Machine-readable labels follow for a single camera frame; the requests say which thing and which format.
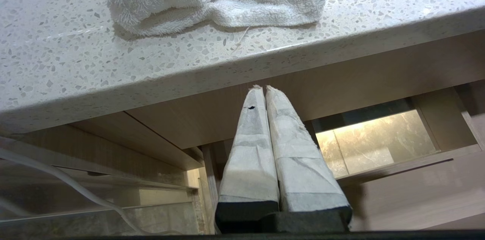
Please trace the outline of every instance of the speckled stone countertop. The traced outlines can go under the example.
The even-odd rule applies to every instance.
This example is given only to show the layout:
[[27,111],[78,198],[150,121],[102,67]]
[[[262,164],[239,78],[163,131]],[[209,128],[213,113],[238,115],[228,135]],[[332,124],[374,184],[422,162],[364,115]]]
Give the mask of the speckled stone countertop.
[[327,0],[316,25],[152,38],[105,0],[0,0],[0,27],[0,130],[22,133],[481,30],[485,0]]

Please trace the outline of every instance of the paper-wrapped object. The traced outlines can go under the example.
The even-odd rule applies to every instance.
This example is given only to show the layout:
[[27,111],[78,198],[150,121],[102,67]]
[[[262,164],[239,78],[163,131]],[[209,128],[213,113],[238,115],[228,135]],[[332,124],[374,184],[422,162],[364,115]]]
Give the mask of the paper-wrapped object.
[[349,207],[332,171],[280,90],[267,87],[266,108],[283,211]]
[[279,202],[277,173],[263,89],[252,88],[221,181],[219,202]]

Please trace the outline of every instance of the terrazzo countertop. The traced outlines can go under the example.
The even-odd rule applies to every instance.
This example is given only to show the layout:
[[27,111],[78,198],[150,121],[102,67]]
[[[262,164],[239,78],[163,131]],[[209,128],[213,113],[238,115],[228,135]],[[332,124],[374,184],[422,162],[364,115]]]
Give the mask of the terrazzo countertop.
[[0,0],[0,27],[0,128],[22,133],[481,30],[485,0],[327,0],[316,25],[152,38],[105,0]]

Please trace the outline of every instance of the cord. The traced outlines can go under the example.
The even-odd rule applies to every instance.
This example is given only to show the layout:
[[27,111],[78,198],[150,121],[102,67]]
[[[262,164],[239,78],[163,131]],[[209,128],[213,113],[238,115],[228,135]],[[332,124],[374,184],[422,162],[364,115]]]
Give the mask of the cord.
[[[9,139],[0,137],[2,142],[9,142]],[[93,194],[90,190],[87,190],[85,187],[80,185],[76,180],[71,178],[67,173],[64,173],[60,169],[57,169],[53,166],[47,165],[47,164],[42,164],[41,162],[36,161],[35,159],[31,159],[29,157],[11,152],[9,150],[6,150],[2,147],[0,147],[0,157],[2,159],[6,159],[8,161],[13,161],[17,164],[22,164],[25,166],[29,166],[31,168],[35,168],[41,171],[44,171],[46,173],[50,173],[51,175],[55,176],[56,178],[59,178],[60,180],[64,181],[67,183],[69,186],[74,188],[76,191],[78,191],[81,195],[85,196],[87,199],[91,200],[92,202],[99,204],[101,206],[107,207],[109,209],[112,209],[116,211],[121,218],[137,233],[141,235],[181,235],[182,233],[179,233],[177,231],[163,231],[160,233],[150,233],[147,231],[144,231],[140,229],[135,223],[133,223],[128,216],[126,216],[125,211],[123,211],[122,207],[119,207],[116,204],[113,204],[109,201],[106,201],[97,195]]]

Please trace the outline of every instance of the white paper wrapping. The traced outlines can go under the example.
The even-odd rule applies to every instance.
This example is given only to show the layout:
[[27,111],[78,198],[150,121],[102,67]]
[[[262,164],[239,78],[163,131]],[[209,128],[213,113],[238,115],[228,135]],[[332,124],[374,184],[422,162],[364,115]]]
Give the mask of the white paper wrapping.
[[280,90],[267,87],[266,108],[283,211],[316,211],[349,202],[320,150]]
[[279,202],[263,89],[249,91],[225,165],[219,202]]

